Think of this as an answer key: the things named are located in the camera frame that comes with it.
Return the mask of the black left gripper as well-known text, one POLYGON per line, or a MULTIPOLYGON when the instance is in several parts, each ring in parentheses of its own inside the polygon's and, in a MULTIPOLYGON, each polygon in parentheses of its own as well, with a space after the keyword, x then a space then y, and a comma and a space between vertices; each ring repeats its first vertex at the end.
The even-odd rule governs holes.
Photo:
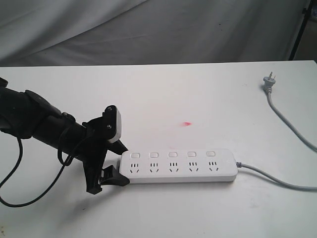
MULTIPOLYGON (((129 178, 122 175, 116 167, 108 166, 102 169, 107 153, 106 115, 102 114, 101 117, 83 122, 82 126, 86 129, 85 140, 80 149, 83 156, 86 191, 95 195, 102 191, 101 185, 128 185, 129 178)), ((116 155, 122 155, 128 151, 120 140, 110 143, 108 149, 116 155)))

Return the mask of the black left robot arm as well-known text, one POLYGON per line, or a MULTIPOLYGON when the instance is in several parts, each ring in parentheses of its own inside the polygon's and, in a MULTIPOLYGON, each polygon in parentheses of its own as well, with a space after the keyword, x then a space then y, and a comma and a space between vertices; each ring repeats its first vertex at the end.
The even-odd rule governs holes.
POLYGON ((0 130, 4 133, 29 139, 31 137, 83 163, 86 191, 101 192, 103 185, 126 186, 129 179, 115 166, 103 168, 108 151, 122 155, 127 148, 120 141, 121 114, 115 105, 105 108, 101 117, 78 124, 75 118, 62 113, 40 95, 26 90, 17 92, 0 80, 0 130))

